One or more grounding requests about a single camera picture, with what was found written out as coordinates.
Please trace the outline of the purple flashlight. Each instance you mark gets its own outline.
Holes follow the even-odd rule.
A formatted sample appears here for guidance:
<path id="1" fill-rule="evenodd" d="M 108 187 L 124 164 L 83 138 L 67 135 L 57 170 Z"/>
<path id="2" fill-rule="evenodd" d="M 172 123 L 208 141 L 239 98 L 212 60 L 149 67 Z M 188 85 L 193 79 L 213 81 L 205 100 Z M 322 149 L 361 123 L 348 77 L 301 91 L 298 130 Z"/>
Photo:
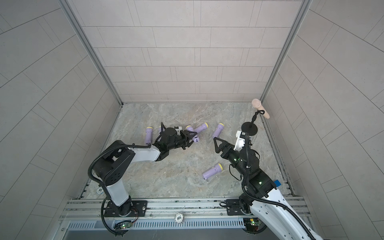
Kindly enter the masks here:
<path id="1" fill-rule="evenodd" d="M 147 127 L 146 128 L 146 137 L 145 137 L 145 144 L 147 146 L 150 146 L 152 144 L 152 134 L 153 134 L 153 127 Z"/>
<path id="2" fill-rule="evenodd" d="M 210 177 L 218 173 L 221 173 L 222 171 L 223 171 L 223 166 L 220 163 L 218 163 L 213 167 L 211 167 L 210 169 L 208 169 L 207 171 L 205 171 L 204 173 L 202 173 L 202 176 L 204 180 L 208 180 Z"/>
<path id="3" fill-rule="evenodd" d="M 222 123 L 219 123 L 212 135 L 213 138 L 218 138 L 220 136 L 220 133 L 222 132 L 222 130 L 224 129 L 224 124 Z"/>
<path id="4" fill-rule="evenodd" d="M 198 134 L 195 132 L 194 128 L 192 126 L 187 126 L 186 130 L 189 131 L 189 132 L 192 132 L 192 135 L 193 135 L 192 139 L 193 139 L 193 141 L 195 143 L 198 143 L 200 139 L 199 139 Z"/>
<path id="5" fill-rule="evenodd" d="M 204 130 L 207 130 L 209 128 L 208 124 L 207 123 L 203 123 L 202 125 L 200 125 L 199 127 L 195 128 L 194 129 L 194 132 L 196 133 L 200 133 Z"/>

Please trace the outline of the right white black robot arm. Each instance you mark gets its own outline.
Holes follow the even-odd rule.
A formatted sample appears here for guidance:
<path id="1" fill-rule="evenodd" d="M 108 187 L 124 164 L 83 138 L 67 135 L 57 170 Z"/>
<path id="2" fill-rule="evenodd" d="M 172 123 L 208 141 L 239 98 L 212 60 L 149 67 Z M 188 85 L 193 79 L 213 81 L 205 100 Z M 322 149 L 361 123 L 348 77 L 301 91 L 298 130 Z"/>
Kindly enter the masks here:
<path id="1" fill-rule="evenodd" d="M 215 151 L 240 173 L 244 212 L 261 220 L 280 240 L 320 240 L 290 206 L 275 182 L 260 168 L 260 154 L 251 148 L 251 138 L 240 132 L 236 145 L 215 137 Z"/>

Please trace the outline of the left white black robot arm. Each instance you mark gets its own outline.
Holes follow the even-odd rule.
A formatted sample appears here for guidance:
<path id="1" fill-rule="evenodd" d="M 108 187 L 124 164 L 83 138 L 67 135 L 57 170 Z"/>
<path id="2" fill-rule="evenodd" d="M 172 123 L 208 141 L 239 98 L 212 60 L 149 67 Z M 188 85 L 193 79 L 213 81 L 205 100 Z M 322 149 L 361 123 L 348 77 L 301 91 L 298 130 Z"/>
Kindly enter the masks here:
<path id="1" fill-rule="evenodd" d="M 89 178 L 98 183 L 110 201 L 112 210 L 125 217 L 133 208 L 131 196 L 125 190 L 122 177 L 131 163 L 159 162 L 169 155 L 169 151 L 190 147 L 197 132 L 166 128 L 161 124 L 160 135 L 155 142 L 144 146 L 127 145 L 121 140 L 113 142 L 88 168 Z"/>

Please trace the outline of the beige microphone on stand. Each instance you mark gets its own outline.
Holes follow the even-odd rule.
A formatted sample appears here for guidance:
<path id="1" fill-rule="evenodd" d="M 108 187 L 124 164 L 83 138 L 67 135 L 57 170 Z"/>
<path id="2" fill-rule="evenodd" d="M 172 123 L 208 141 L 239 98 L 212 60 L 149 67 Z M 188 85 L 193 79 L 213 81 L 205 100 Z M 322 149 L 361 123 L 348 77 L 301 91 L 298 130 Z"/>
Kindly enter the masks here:
<path id="1" fill-rule="evenodd" d="M 262 102 L 259 99 L 253 99 L 252 100 L 252 106 L 257 109 L 261 115 L 264 116 L 265 119 L 269 119 L 270 115 L 266 111 L 266 109 L 263 107 Z"/>

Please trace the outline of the blue tape piece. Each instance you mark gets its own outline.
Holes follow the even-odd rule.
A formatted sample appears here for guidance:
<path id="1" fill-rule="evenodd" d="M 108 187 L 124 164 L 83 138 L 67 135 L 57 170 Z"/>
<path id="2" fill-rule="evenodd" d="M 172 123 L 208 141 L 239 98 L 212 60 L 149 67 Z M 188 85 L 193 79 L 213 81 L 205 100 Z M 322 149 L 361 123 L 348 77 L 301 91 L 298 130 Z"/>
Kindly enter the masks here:
<path id="1" fill-rule="evenodd" d="M 280 186 L 282 185 L 281 182 L 280 182 L 279 180 L 275 180 L 274 183 L 275 183 L 275 185 L 276 185 L 277 188 L 280 187 Z"/>

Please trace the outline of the right circuit board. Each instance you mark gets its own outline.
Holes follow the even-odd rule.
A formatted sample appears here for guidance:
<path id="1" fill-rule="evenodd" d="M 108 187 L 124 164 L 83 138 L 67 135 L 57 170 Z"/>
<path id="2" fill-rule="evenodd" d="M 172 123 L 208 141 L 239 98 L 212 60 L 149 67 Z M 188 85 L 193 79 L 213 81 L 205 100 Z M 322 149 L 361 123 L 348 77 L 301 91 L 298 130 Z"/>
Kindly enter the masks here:
<path id="1" fill-rule="evenodd" d="M 256 219 L 250 219 L 250 218 L 244 218 L 243 219 L 245 231 L 250 233 L 258 232 L 261 229 L 261 222 L 258 218 Z"/>

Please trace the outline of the white round floor sticker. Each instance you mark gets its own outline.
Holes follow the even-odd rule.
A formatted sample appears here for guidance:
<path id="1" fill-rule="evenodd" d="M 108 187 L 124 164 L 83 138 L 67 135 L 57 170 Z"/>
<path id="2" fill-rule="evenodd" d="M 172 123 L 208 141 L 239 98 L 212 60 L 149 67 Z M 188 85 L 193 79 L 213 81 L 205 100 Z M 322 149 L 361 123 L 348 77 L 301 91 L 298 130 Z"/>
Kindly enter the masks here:
<path id="1" fill-rule="evenodd" d="M 104 192 L 103 188 L 102 187 L 99 187 L 97 189 L 97 194 L 102 194 Z"/>

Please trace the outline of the left green circuit board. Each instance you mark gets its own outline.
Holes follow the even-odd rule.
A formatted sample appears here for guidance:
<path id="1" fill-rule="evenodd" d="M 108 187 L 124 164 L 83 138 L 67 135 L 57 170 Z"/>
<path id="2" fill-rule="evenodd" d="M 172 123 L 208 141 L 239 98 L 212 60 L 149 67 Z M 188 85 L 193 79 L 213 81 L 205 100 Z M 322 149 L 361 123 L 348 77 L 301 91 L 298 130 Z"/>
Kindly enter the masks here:
<path id="1" fill-rule="evenodd" d="M 134 223 L 135 222 L 131 221 L 131 220 L 125 220 L 125 221 L 118 222 L 118 223 L 115 224 L 114 230 L 115 231 L 125 231 L 125 230 L 128 230 L 128 229 L 130 229 L 133 226 Z"/>

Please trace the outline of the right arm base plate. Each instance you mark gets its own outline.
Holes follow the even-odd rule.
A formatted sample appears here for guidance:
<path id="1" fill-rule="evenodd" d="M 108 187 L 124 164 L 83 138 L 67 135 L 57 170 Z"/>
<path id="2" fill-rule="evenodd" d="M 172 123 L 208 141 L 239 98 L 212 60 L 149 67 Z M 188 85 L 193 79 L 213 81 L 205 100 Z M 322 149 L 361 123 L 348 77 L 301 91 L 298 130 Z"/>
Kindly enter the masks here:
<path id="1" fill-rule="evenodd" d="M 228 216 L 251 216 L 250 205 L 239 199 L 227 199 L 220 203 L 222 208 L 227 209 Z"/>

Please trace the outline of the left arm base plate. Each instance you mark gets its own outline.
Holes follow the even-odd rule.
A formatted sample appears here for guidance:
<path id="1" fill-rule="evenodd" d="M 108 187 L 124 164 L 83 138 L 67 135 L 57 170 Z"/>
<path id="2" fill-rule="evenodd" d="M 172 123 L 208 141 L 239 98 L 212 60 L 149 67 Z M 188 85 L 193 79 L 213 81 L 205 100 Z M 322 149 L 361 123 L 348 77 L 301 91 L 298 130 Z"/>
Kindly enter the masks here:
<path id="1" fill-rule="evenodd" d="M 104 207 L 104 216 L 107 218 L 118 217 L 144 217 L 147 210 L 148 201 L 129 201 L 117 207 L 112 201 L 108 201 Z"/>

